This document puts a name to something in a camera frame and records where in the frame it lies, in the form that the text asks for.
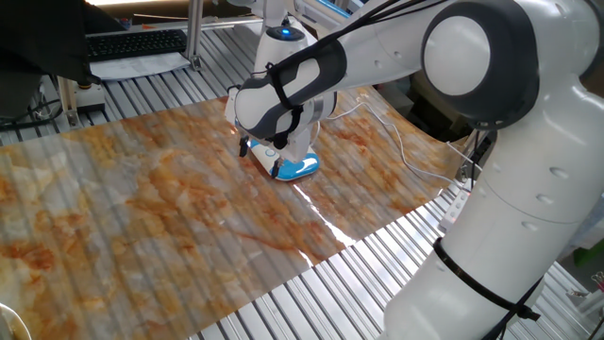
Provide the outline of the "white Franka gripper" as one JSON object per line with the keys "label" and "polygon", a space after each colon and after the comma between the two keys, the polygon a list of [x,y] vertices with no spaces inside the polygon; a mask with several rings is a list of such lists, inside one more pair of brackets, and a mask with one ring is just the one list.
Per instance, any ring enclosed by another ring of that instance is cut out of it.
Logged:
{"label": "white Franka gripper", "polygon": [[252,136],[240,124],[236,114],[236,98],[238,92],[238,87],[230,87],[227,89],[226,120],[237,129],[241,136],[239,141],[239,156],[241,158],[246,156],[249,148],[249,139],[252,142],[258,142],[260,145],[273,150],[276,155],[279,156],[279,158],[274,161],[273,167],[271,168],[271,178],[276,179],[282,160],[300,162],[306,156],[308,147],[310,146],[310,132],[306,129],[300,133],[296,132],[294,136],[287,137],[285,139],[285,146],[282,148],[277,148],[277,145],[274,142],[268,142],[267,140]]}

